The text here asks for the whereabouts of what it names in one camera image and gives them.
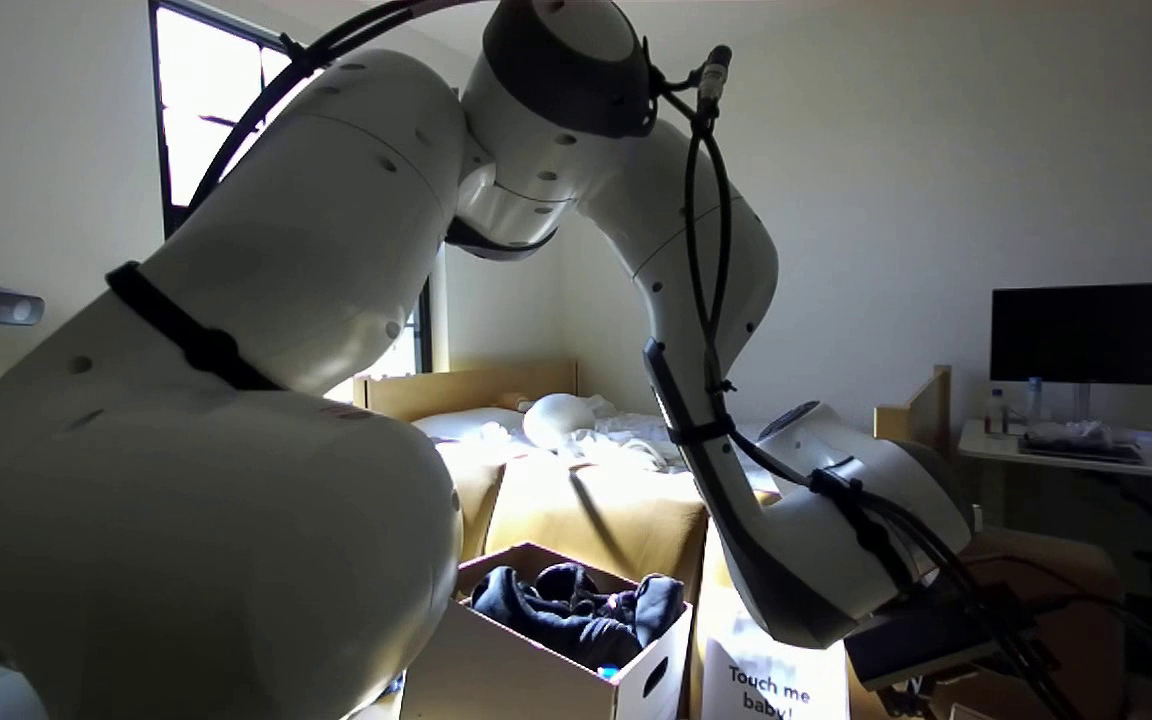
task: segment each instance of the window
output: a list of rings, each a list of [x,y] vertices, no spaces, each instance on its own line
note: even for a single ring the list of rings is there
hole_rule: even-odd
[[[167,233],[188,216],[216,148],[254,90],[289,65],[275,33],[250,29],[190,0],[151,0],[158,79],[158,161]],[[410,376],[432,369],[427,286],[407,328],[364,376]]]

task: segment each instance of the ceiling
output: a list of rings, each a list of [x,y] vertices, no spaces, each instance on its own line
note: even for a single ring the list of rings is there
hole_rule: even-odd
[[[304,42],[378,0],[199,0],[199,2],[223,8],[271,33],[289,33]],[[650,41],[650,57],[663,68],[667,65],[691,68],[711,42],[736,42],[748,33],[775,33],[799,10],[818,2],[830,0],[621,0],[625,15],[637,23],[641,35]],[[421,21],[410,33],[421,41],[435,41],[427,42],[432,53],[473,61],[492,8],[497,2],[449,8]]]

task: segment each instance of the open cardboard box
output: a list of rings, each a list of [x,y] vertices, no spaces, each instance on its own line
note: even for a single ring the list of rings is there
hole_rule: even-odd
[[[599,677],[539,640],[528,640],[469,604],[469,597],[492,567],[511,562],[520,576],[534,576],[547,562],[570,554],[539,545],[514,545],[497,554],[461,562],[454,604],[421,651],[402,689],[402,720],[641,720],[675,716],[688,665],[691,607],[630,654],[616,677]],[[602,590],[630,586],[613,570],[588,567]]]

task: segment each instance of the white robotic arm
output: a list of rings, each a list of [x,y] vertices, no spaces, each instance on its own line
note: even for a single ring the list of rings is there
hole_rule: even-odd
[[[731,457],[714,378],[773,299],[775,248],[739,196],[724,233],[698,170],[697,257],[731,270],[704,328],[688,138],[650,118],[650,83],[613,0],[502,0],[463,101],[407,57],[348,57],[165,253],[0,378],[0,660],[57,720],[341,716],[421,651],[454,570],[449,472],[421,430],[317,397],[386,348],[449,228],[511,257],[564,209],[650,299],[663,416],[762,626],[828,642],[895,597],[830,503],[758,508]],[[813,427],[852,457],[840,472],[967,540],[895,448]]]

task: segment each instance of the computer monitor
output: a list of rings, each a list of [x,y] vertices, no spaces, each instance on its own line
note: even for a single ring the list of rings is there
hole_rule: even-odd
[[[992,378],[1152,385],[1152,283],[996,286]]]

